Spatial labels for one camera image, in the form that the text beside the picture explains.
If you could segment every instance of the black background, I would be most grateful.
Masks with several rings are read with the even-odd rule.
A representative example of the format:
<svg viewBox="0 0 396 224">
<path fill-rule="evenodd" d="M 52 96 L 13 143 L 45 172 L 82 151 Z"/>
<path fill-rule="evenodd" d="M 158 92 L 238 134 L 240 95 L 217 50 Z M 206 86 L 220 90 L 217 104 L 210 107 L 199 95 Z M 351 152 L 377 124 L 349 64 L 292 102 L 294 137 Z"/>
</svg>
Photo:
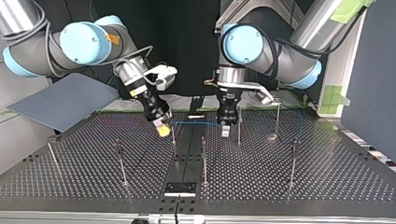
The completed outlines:
<svg viewBox="0 0 396 224">
<path fill-rule="evenodd" d="M 314 0 L 297 0 L 306 12 Z M 38 0 L 52 22 L 53 32 L 61 31 L 73 21 L 91 21 L 90 0 Z M 154 46 L 149 62 L 154 65 L 167 62 L 177 68 L 175 83 L 163 93 L 183 96 L 212 95 L 215 89 L 204 85 L 218 68 L 218 39 L 214 27 L 220 12 L 220 0 L 93 0 L 92 16 L 96 20 L 106 15 L 117 15 L 129 30 L 139 48 Z M 270 8 L 256 8 L 242 19 L 259 25 L 270 35 L 288 38 L 292 30 Z M 106 82 L 111 66 L 93 68 L 99 80 Z M 90 71 L 87 76 L 95 77 Z M 259 81 L 269 90 L 275 90 L 276 81 L 255 71 L 249 71 L 247 80 Z M 110 85 L 122 89 L 114 78 Z M 317 100 L 321 80 L 310 88 L 311 97 Z"/>
</svg>

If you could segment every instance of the perforated table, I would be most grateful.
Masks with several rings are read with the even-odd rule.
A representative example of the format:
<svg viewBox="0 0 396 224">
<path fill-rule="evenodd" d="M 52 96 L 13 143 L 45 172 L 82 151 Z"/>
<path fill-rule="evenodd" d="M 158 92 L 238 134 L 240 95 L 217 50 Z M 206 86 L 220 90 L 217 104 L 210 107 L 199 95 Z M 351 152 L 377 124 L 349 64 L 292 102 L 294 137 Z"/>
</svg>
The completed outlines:
<svg viewBox="0 0 396 224">
<path fill-rule="evenodd" d="M 176 113 L 175 119 L 186 120 Z M 175 125 L 177 144 L 138 114 L 99 114 L 0 176 L 0 209 L 204 216 L 396 218 L 396 174 L 330 123 L 304 110 L 244 111 L 221 138 L 207 124 Z M 203 185 L 202 137 L 207 185 Z M 301 142 L 292 173 L 292 141 Z M 122 185 L 113 142 L 125 149 Z M 170 182 L 196 183 L 193 198 L 164 197 Z"/>
</svg>

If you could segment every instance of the robotic arm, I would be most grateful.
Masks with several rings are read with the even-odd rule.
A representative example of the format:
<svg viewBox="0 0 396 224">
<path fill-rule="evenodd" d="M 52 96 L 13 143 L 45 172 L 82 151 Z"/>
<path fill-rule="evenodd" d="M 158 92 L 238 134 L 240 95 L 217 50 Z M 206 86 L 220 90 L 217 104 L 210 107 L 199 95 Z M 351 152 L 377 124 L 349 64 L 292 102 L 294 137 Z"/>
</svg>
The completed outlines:
<svg viewBox="0 0 396 224">
<path fill-rule="evenodd" d="M 297 89 L 309 88 L 317 81 L 322 70 L 318 58 L 340 46 L 326 50 L 341 31 L 351 21 L 350 25 L 353 26 L 364 9 L 374 1 L 317 0 L 290 41 L 273 38 L 255 25 L 237 23 L 254 7 L 265 7 L 264 2 L 270 1 L 233 1 L 217 22 L 216 28 L 216 33 L 220 35 L 221 49 L 217 96 L 220 104 L 218 122 L 223 126 L 222 135 L 227 137 L 227 130 L 238 121 L 236 107 L 241 100 L 242 91 L 255 91 L 256 97 L 264 105 L 274 101 L 274 97 L 258 83 L 244 82 L 246 68 Z M 285 0 L 272 1 L 272 4 L 287 11 Z"/>
<path fill-rule="evenodd" d="M 149 68 L 144 57 L 152 47 L 138 50 L 118 17 L 70 23 L 52 34 L 35 1 L 0 0 L 0 34 L 7 41 L 7 67 L 22 77 L 62 77 L 86 65 L 113 64 L 114 74 L 143 105 L 160 136 L 170 133 L 166 121 L 172 118 L 171 108 L 157 91 L 172 85 L 177 70 L 165 65 Z"/>
</svg>

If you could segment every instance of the sticker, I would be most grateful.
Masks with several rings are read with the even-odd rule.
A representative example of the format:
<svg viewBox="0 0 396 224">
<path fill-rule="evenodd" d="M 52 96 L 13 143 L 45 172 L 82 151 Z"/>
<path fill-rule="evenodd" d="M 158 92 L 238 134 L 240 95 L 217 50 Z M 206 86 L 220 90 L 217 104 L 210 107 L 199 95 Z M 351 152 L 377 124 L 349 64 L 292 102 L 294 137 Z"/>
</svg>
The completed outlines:
<svg viewBox="0 0 396 224">
<path fill-rule="evenodd" d="M 116 45 L 120 43 L 120 37 L 118 35 L 106 35 L 106 39 Z"/>
<path fill-rule="evenodd" d="M 370 6 L 375 0 L 344 0 L 332 14 L 331 20 L 349 23 L 362 7 Z"/>
<path fill-rule="evenodd" d="M 129 93 L 131 94 L 132 97 L 136 97 L 136 95 L 146 91 L 147 89 L 148 88 L 143 85 L 143 86 L 141 86 L 141 87 L 139 87 L 137 89 L 134 89 L 134 90 L 130 91 Z"/>
</svg>

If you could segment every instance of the blue cap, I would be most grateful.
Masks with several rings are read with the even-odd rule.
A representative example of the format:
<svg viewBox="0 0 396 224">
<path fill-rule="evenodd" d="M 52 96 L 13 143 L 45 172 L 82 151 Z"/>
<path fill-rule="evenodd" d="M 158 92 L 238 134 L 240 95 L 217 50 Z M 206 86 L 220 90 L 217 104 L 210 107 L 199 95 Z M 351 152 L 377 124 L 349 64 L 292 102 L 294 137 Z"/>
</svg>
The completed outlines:
<svg viewBox="0 0 396 224">
<path fill-rule="evenodd" d="M 101 63 L 111 52 L 107 32 L 92 22 L 68 24 L 62 30 L 60 40 L 67 58 L 79 64 Z"/>
<path fill-rule="evenodd" d="M 33 73 L 24 67 L 22 67 L 20 64 L 17 63 L 17 61 L 14 60 L 14 58 L 11 55 L 11 51 L 9 49 L 9 46 L 7 46 L 3 50 L 3 57 L 4 57 L 4 63 L 6 66 L 13 72 L 14 74 L 21 76 L 21 77 L 39 77 L 39 74 Z"/>
<path fill-rule="evenodd" d="M 312 69 L 312 71 L 308 75 L 306 75 L 306 77 L 303 77 L 303 79 L 301 79 L 300 81 L 287 85 L 301 90 L 307 89 L 312 85 L 314 85 L 314 83 L 318 80 L 318 76 L 320 75 L 321 70 L 322 70 L 321 62 L 317 61 L 317 64 L 315 64 L 314 69 Z"/>
<path fill-rule="evenodd" d="M 223 33 L 235 26 L 227 24 Z M 260 32 L 249 25 L 238 26 L 231 30 L 224 39 L 225 56 L 234 63 L 252 63 L 260 57 L 264 41 Z"/>
<path fill-rule="evenodd" d="M 118 16 L 106 16 L 95 22 L 96 25 L 107 26 L 107 25 L 120 25 L 125 27 Z"/>
</svg>

